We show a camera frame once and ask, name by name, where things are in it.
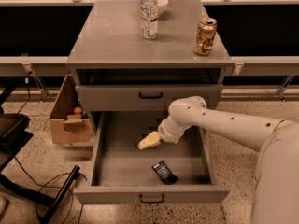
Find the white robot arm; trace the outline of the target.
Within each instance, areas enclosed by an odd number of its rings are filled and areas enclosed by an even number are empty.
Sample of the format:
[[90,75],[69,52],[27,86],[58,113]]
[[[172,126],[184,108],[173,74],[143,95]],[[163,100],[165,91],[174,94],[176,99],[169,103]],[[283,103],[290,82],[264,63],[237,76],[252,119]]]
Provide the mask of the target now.
[[154,147],[177,143],[192,126],[258,153],[251,224],[299,224],[299,123],[210,110],[200,96],[177,99],[158,129],[139,142]]

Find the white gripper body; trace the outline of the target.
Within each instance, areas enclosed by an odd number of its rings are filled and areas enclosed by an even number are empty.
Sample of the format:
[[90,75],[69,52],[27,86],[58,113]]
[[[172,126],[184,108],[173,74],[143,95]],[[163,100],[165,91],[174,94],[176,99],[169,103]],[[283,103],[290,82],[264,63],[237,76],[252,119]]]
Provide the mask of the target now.
[[163,141],[176,144],[185,131],[190,128],[190,125],[178,124],[175,120],[168,116],[158,126],[158,134]]

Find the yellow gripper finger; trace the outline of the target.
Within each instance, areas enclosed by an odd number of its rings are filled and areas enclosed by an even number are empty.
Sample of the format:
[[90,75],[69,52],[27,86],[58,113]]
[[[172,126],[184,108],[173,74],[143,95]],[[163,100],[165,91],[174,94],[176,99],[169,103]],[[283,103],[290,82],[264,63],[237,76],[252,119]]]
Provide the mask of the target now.
[[153,131],[138,143],[138,148],[142,150],[149,147],[155,147],[158,146],[160,142],[161,142],[160,135],[158,134],[157,131]]

